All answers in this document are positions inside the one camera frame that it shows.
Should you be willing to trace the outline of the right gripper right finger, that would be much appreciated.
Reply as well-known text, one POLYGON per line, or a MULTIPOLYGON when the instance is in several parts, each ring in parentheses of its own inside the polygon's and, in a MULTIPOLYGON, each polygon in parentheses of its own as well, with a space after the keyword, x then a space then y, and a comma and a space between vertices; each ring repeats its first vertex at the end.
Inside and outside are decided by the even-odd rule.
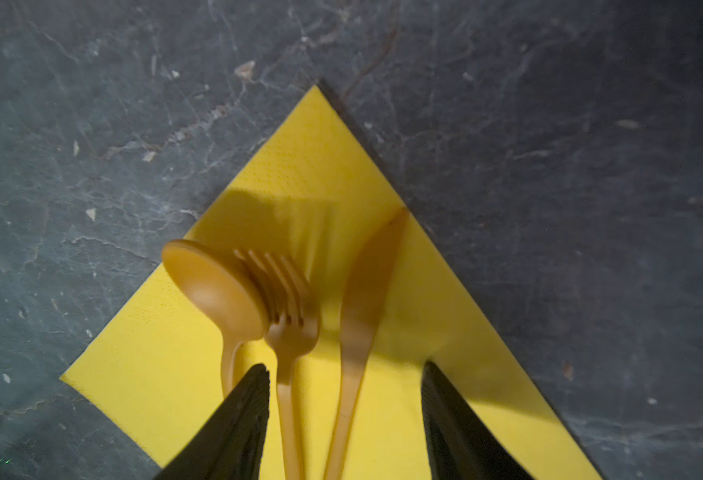
POLYGON ((533 479, 433 361, 423 366, 421 413, 433 479, 533 479))

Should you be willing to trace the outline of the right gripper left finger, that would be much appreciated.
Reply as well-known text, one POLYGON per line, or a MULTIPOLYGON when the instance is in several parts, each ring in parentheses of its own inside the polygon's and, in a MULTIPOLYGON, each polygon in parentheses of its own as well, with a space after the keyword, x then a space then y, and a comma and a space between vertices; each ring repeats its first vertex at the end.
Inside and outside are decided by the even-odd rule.
POLYGON ((249 369, 159 479, 257 479, 270 417, 270 372, 249 369))

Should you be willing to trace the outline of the orange plastic fork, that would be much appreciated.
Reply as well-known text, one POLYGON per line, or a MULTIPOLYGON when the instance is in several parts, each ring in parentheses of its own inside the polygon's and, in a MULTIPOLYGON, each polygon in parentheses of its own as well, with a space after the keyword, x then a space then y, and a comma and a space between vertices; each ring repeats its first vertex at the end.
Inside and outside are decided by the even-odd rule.
POLYGON ((305 274, 287 255, 238 249, 235 256, 267 301, 270 327, 266 342, 277 359, 276 391, 281 422, 285 476, 304 479, 300 414, 294 401, 295 367, 319 341, 321 312, 305 274))

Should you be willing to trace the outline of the orange plastic spoon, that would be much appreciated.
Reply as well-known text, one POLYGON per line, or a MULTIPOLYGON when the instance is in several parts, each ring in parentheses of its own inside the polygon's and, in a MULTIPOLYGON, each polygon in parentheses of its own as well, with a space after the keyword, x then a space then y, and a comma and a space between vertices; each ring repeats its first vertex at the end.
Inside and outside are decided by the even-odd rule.
POLYGON ((264 338, 269 329, 263 295, 236 258, 199 242, 171 240, 163 247, 162 260, 177 288, 222 332, 221 378, 228 396, 240 347, 264 338))

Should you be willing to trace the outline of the orange plastic knife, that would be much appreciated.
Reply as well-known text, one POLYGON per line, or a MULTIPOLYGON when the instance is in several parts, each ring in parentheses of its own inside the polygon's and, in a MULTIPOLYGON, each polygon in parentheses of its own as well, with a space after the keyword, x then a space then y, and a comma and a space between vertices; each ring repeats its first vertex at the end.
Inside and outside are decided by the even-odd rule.
POLYGON ((359 390, 383 318, 407 218, 407 208, 397 210, 391 220, 371 234, 351 266, 340 315, 340 395, 326 479, 343 477, 359 390))

